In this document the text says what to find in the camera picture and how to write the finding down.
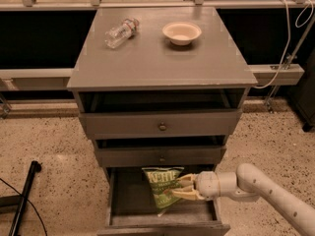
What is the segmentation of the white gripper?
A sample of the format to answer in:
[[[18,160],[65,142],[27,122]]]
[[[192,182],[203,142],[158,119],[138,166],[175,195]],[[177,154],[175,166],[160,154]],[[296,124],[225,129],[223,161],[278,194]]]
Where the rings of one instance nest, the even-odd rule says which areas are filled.
[[[220,193],[219,177],[213,171],[203,171],[197,177],[190,173],[177,179],[183,188],[172,190],[174,197],[189,201],[210,201]]]

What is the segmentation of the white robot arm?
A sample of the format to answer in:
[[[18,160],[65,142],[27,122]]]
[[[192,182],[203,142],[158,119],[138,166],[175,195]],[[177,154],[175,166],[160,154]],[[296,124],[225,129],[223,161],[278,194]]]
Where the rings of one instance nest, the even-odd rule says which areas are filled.
[[[190,201],[228,197],[239,202],[263,198],[301,236],[315,236],[315,208],[278,185],[255,165],[242,163],[234,172],[202,171],[177,179],[172,194]]]

